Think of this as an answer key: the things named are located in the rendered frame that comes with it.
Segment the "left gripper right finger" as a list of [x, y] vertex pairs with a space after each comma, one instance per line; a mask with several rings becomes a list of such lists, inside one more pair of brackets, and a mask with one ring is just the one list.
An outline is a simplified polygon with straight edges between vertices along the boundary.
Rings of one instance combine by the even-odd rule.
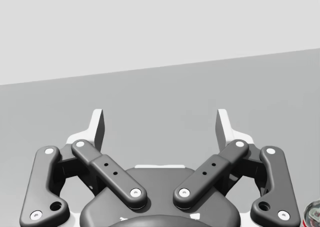
[[227, 110], [218, 109], [215, 134], [219, 153], [209, 157], [173, 192], [173, 203], [189, 210], [215, 188], [221, 194], [242, 177], [254, 179], [260, 197], [253, 201], [241, 227], [300, 227], [301, 217], [284, 151], [257, 148], [253, 138], [232, 128]]

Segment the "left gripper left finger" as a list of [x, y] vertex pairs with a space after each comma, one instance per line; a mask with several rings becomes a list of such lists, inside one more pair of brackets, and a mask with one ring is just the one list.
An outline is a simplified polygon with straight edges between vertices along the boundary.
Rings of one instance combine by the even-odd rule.
[[111, 157], [101, 153], [105, 135], [102, 109], [95, 109], [86, 130], [67, 138], [63, 148], [39, 148], [33, 165], [19, 217], [20, 227], [60, 227], [71, 211], [60, 194], [66, 179], [80, 177], [94, 195], [106, 186], [131, 210], [143, 208], [148, 201], [146, 189]]

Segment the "red and white can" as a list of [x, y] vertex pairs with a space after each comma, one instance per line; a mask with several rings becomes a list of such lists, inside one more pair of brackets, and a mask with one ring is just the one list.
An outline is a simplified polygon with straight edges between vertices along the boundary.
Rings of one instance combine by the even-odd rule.
[[303, 213], [303, 227], [320, 227], [320, 199], [309, 203]]

